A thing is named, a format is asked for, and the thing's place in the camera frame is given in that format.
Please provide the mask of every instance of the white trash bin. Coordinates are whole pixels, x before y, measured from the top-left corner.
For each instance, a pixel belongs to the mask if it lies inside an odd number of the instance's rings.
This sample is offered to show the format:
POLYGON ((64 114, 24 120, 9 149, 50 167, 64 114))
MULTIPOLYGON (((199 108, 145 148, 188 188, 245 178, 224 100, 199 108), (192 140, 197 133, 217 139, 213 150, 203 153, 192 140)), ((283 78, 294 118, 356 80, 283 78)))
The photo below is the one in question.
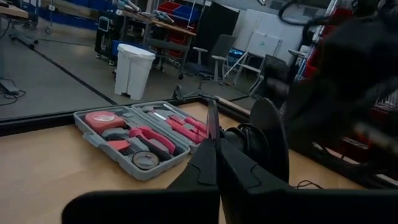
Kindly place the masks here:
POLYGON ((119 44, 118 51, 114 92, 117 95, 127 93, 131 99, 140 100, 155 54, 127 44, 119 44))

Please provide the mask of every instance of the workbench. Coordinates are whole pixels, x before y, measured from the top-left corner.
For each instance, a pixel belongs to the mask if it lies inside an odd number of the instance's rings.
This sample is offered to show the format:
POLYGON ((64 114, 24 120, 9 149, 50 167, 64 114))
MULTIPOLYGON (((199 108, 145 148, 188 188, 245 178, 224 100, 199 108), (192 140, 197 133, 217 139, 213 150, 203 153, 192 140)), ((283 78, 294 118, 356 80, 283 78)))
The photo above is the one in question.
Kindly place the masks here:
MULTIPOLYGON (((8 4, 6 1, 3 1, 3 0, 0 0, 0 2, 3 4, 8 4)), ((6 16, 14 16, 16 18, 21 18, 21 19, 28 18, 27 11, 25 11, 23 9, 19 9, 18 7, 15 7, 13 5, 8 5, 8 7, 0 6, 0 14, 6 15, 6 16)))
MULTIPOLYGON (((168 102, 206 121, 206 99, 168 102)), ((249 113, 224 99, 219 100, 218 108, 223 129, 237 126, 249 113)), ((138 181, 82 138, 72 114, 70 111, 0 122, 2 224, 60 223, 60 214, 71 199, 94 190, 166 188, 190 159, 189 156, 150 181, 138 181)), ((289 151, 289 156, 290 185, 310 180, 328 189, 362 189, 294 151, 289 151)), ((222 208, 220 223, 225 223, 222 208)))

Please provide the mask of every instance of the screwdriver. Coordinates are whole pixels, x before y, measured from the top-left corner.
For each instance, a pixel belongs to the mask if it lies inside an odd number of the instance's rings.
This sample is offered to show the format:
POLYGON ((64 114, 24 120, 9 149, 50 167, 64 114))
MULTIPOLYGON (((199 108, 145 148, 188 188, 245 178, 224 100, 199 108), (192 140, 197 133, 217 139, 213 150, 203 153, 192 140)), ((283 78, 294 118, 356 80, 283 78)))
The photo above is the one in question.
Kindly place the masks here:
MULTIPOLYGON (((184 124, 189 124, 189 123, 185 122, 182 118, 180 118, 180 117, 177 116, 177 115, 171 115, 171 116, 169 116, 169 118, 172 119, 172 120, 174 120, 174 121, 176 121, 178 124, 181 124, 182 126, 183 126, 184 124)), ((201 131, 200 129, 196 128, 195 126, 194 126, 194 128, 195 128, 195 129, 189 129, 189 131, 191 131, 191 132, 193 132, 193 133, 195 133, 195 134, 199 134, 200 136, 202 136, 202 137, 204 137, 204 138, 207 137, 207 133, 206 133, 206 132, 201 131)))
POLYGON ((173 131, 182 134, 183 136, 185 136, 195 144, 199 144, 205 139, 203 136, 191 132, 190 130, 186 129, 184 126, 182 126, 181 124, 172 119, 167 119, 156 112, 154 112, 154 115, 158 116, 160 119, 164 120, 168 125, 170 125, 173 131))

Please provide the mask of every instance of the toolkit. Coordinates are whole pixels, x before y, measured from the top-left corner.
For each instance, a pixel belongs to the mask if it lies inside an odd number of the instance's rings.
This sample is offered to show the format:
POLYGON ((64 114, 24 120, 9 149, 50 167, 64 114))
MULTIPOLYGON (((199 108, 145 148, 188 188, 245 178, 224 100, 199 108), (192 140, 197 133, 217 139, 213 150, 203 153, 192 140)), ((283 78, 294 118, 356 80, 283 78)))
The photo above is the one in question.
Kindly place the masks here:
POLYGON ((148 117, 189 145, 191 154, 207 138, 206 125, 166 101, 139 103, 134 111, 148 117))
POLYGON ((83 137, 138 180, 181 163, 206 139, 206 125, 156 101, 74 113, 83 137))

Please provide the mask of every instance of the wooden table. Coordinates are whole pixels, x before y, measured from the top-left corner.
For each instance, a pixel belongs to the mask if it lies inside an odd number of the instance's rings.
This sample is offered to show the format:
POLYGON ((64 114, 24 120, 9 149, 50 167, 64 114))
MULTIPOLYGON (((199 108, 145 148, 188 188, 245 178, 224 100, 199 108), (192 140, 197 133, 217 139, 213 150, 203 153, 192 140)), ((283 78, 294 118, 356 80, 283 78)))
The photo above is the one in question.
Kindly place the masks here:
MULTIPOLYGON (((6 1, 0 0, 1 3, 7 4, 6 1)), ((9 5, 9 7, 1 7, 0 6, 0 14, 4 14, 7 16, 16 16, 23 19, 28 18, 28 13, 25 10, 19 9, 13 5, 9 5)))
POLYGON ((130 17, 130 18, 133 18, 133 19, 137 19, 137 20, 142 21, 142 22, 155 24, 155 25, 163 27, 165 29, 169 29, 169 30, 172 30, 172 31, 180 32, 180 33, 188 35, 188 36, 192 36, 192 37, 196 36, 196 33, 191 32, 191 31, 189 31, 187 29, 184 29, 184 28, 181 28, 181 27, 177 27, 177 26, 173 26, 173 25, 170 25, 170 24, 167 24, 165 22, 158 21, 158 20, 155 20, 155 19, 149 19, 147 17, 144 17, 144 16, 136 14, 136 13, 123 11, 122 15, 130 17))
MULTIPOLYGON (((180 106, 206 121, 207 107, 180 106)), ((220 115, 222 127, 238 123, 220 115)), ((155 179, 141 182, 82 138, 74 126, 61 126, 0 138, 0 217, 2 224, 60 223, 64 206, 93 190, 162 189, 184 170, 188 160, 155 179)), ((290 155, 290 184, 310 180, 325 188, 361 189, 350 180, 297 154, 290 155)), ((225 223, 222 209, 220 223, 225 223)))

